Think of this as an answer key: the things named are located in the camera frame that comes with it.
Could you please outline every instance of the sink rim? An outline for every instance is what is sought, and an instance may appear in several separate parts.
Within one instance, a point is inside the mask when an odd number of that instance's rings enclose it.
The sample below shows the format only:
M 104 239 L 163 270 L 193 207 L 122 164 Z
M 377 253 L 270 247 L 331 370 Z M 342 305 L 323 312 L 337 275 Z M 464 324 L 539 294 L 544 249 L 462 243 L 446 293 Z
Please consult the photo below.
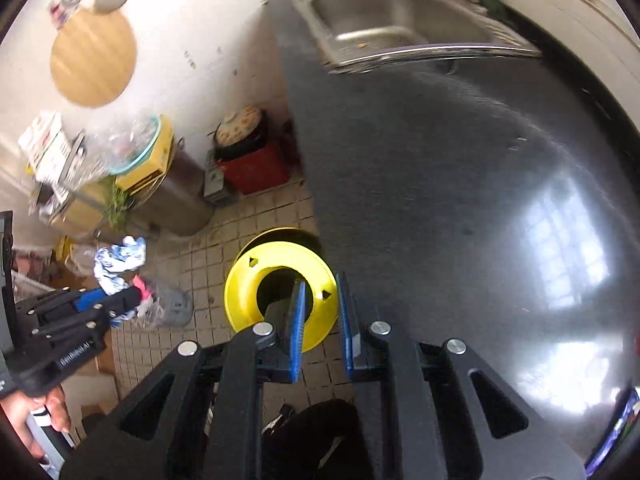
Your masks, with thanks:
M 319 43 L 325 64 L 332 72 L 362 72 L 380 64 L 400 60 L 447 59 L 480 56 L 540 57 L 542 53 L 532 43 L 501 22 L 478 13 L 476 7 L 464 0 L 441 0 L 444 4 L 456 7 L 468 19 L 486 28 L 495 38 L 495 43 L 428 43 L 412 44 L 404 47 L 386 48 L 365 56 L 340 54 L 335 36 L 328 25 L 312 7 L 314 0 L 292 0 L 300 15 L 308 25 L 311 34 Z M 497 35 L 508 37 L 516 44 L 502 41 Z

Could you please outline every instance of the yellow ring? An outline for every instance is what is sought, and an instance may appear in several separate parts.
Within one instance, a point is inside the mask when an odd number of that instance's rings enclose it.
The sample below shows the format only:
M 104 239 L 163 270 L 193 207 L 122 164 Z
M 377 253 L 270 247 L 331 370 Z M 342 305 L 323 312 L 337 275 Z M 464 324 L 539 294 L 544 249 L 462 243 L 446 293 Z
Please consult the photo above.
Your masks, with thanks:
M 277 269 L 299 272 L 311 288 L 313 306 L 305 323 L 302 351 L 319 345 L 338 316 L 335 278 L 313 251 L 291 242 L 267 242 L 249 249 L 231 267 L 225 283 L 225 311 L 231 327 L 240 332 L 264 317 L 258 308 L 260 282 Z

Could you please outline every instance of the red box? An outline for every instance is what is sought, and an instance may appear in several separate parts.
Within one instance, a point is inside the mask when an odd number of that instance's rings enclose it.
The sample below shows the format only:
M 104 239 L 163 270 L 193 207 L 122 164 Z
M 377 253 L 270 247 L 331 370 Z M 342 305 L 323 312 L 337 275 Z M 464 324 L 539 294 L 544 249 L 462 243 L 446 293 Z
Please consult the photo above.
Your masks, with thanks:
M 225 180 L 245 195 L 284 184 L 291 176 L 280 147 L 273 140 L 253 153 L 216 163 Z

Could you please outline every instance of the human hand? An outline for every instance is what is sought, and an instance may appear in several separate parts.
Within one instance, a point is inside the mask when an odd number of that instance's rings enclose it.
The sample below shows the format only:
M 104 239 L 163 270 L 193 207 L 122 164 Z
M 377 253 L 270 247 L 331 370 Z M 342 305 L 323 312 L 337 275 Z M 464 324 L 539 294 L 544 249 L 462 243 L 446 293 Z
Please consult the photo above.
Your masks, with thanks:
M 38 459 L 44 456 L 44 451 L 27 428 L 26 422 L 30 412 L 46 407 L 51 417 L 51 427 L 56 431 L 69 432 L 71 421 L 66 410 L 65 393 L 61 386 L 56 386 L 46 396 L 36 399 L 27 397 L 22 392 L 14 392 L 0 400 L 0 406 L 20 440 L 31 455 Z

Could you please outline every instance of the black pants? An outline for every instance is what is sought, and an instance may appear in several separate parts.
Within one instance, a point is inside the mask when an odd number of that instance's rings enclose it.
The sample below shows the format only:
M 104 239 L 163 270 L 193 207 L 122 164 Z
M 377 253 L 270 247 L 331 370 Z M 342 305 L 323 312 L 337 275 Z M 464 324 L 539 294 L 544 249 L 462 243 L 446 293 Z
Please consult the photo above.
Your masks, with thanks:
M 335 437 L 342 441 L 318 469 Z M 262 441 L 265 480 L 373 478 L 357 410 L 341 399 L 314 404 Z

